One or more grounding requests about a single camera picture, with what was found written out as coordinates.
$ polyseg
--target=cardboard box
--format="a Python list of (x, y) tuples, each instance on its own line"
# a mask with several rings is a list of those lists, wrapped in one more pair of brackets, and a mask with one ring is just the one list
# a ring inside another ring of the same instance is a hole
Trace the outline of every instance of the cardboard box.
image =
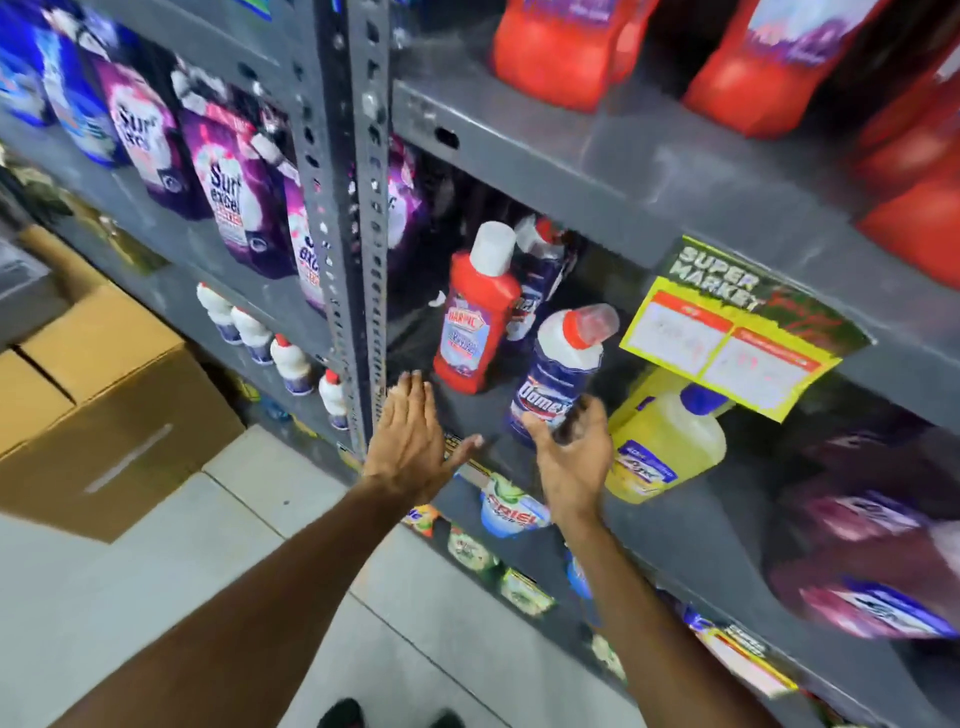
[(112, 542), (243, 426), (182, 339), (38, 226), (69, 310), (0, 353), (0, 510)]

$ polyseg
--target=black shoe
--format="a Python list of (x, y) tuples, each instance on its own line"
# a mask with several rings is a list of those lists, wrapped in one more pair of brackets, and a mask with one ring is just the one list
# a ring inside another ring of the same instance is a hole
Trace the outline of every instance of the black shoe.
[(367, 723), (360, 703), (352, 697), (345, 697), (324, 714), (317, 728), (367, 728)]
[(445, 710), (430, 723), (430, 728), (467, 728), (464, 722), (456, 713), (451, 710)]

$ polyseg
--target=person's right arm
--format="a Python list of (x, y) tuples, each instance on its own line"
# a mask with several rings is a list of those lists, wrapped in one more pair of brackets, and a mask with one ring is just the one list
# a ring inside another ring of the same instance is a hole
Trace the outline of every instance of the person's right arm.
[(523, 423), (553, 521), (577, 557), (620, 658), (631, 695), (650, 728), (777, 728), (754, 695), (674, 615), (603, 524), (600, 497), (613, 457), (603, 404), (584, 398), (573, 441), (554, 442), (534, 415)]

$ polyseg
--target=white cap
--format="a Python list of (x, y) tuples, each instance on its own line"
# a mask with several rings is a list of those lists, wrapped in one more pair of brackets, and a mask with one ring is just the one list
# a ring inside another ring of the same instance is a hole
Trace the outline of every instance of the white cap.
[(473, 241), (470, 265), (481, 276), (502, 276), (510, 268), (515, 244), (516, 233), (509, 225), (493, 221), (484, 223)]

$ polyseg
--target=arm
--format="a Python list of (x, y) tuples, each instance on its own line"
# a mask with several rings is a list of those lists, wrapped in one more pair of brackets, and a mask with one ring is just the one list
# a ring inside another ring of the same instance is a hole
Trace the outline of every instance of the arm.
[(536, 416), (524, 415), (523, 423), (537, 443), (550, 514), (584, 570), (604, 636), (644, 720), (650, 728), (777, 728), (753, 694), (660, 601), (603, 524), (600, 496), (613, 444), (603, 405), (584, 400), (569, 445), (554, 442)]
[(331, 510), (130, 658), (54, 728), (274, 728), (373, 550), (480, 444), (444, 462), (433, 392), (404, 374), (360, 481)]

